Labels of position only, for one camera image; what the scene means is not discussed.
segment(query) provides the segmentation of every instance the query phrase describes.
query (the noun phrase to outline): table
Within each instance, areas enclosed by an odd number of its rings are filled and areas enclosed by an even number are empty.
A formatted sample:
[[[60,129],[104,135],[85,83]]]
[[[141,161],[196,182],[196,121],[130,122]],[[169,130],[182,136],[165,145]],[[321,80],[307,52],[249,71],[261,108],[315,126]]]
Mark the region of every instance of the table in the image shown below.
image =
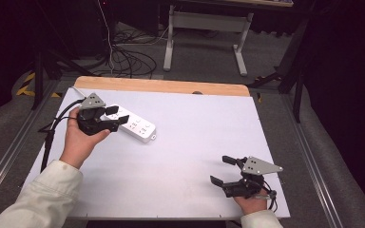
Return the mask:
[[[221,156],[252,155],[273,162],[244,85],[80,77],[75,86],[144,116],[156,125],[157,138],[142,143],[117,132],[99,143],[81,169],[85,179],[71,217],[237,219],[238,205],[210,183],[210,175],[224,181],[240,178],[240,170]],[[205,95],[186,94],[194,91]],[[75,99],[80,94],[70,88],[60,111]],[[66,123],[58,124],[49,160],[60,156],[65,130]],[[38,175],[43,152],[26,183]],[[278,191],[277,215],[289,217],[278,175],[264,177]]]
[[[275,8],[290,8],[293,3],[287,2],[275,2],[268,0],[227,0],[227,1],[215,1],[214,4],[248,4]],[[241,32],[241,38],[238,45],[233,45],[236,61],[240,70],[241,76],[247,76],[247,69],[245,67],[244,60],[242,59],[242,47],[247,37],[248,29],[250,29],[251,21],[254,13],[248,13],[247,17],[233,17],[233,16],[221,16],[210,15],[202,13],[190,13],[174,11],[175,6],[170,6],[169,19],[168,19],[168,38],[167,46],[165,50],[163,69],[169,71],[171,69],[171,60],[173,56],[173,30],[174,28],[187,28],[187,29],[211,29],[222,30],[231,32]]]

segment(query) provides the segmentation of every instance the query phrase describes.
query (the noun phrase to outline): table leg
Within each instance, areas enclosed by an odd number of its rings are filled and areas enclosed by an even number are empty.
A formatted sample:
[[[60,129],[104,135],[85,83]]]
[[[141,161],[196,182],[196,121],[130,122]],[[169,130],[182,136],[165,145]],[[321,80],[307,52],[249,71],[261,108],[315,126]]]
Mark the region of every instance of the table leg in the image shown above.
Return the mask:
[[[167,38],[167,47],[165,48],[165,56],[164,56],[164,71],[170,71],[171,69],[171,59],[173,57],[173,28],[174,28],[174,6],[170,6],[170,11],[168,14],[168,38]]]
[[[248,29],[250,29],[253,15],[254,13],[248,13],[247,21],[245,22],[244,27],[242,28],[240,43],[238,45],[233,45],[233,50],[236,56],[241,76],[247,76],[247,69],[245,68],[244,60],[242,59],[241,50],[242,47],[244,46],[245,39],[247,38]]]

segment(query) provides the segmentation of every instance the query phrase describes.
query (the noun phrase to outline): hand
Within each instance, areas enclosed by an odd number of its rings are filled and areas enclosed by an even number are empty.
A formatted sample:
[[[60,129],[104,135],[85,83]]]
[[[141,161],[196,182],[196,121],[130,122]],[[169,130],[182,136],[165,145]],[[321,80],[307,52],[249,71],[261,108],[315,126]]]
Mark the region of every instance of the hand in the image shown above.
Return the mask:
[[[83,162],[91,154],[94,146],[105,139],[110,133],[110,131],[106,129],[95,135],[88,136],[79,129],[78,122],[76,121],[78,113],[79,107],[75,107],[69,112],[64,152],[59,159],[77,169],[82,166]]]
[[[267,196],[267,193],[263,188],[260,190],[259,194]],[[266,199],[246,199],[244,197],[235,197],[234,201],[239,205],[239,207],[241,207],[241,211],[245,216],[258,211],[266,210]]]

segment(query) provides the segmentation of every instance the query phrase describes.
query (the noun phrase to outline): white power strip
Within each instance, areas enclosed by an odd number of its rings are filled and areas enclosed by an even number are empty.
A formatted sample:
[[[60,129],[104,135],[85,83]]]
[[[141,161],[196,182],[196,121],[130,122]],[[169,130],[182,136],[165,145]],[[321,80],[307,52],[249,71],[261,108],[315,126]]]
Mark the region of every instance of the white power strip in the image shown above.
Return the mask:
[[[112,115],[105,115],[109,120],[117,120],[120,117],[129,115],[127,123],[120,125],[120,129],[132,135],[141,142],[148,143],[156,139],[156,125],[145,120],[144,118],[126,110],[125,108],[112,104],[110,106],[118,106],[118,112]]]

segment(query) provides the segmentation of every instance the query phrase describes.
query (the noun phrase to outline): finger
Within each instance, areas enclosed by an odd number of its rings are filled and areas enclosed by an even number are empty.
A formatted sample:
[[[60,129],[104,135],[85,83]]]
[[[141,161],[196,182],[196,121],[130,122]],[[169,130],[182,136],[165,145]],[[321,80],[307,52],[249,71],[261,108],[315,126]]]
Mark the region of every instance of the finger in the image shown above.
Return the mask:
[[[79,107],[73,108],[69,112],[69,118],[67,119],[67,126],[79,126],[76,118],[78,117]]]
[[[110,131],[108,129],[106,130],[102,130],[99,133],[90,136],[91,139],[94,141],[94,143],[99,143],[101,141],[103,141],[108,135],[109,135]]]

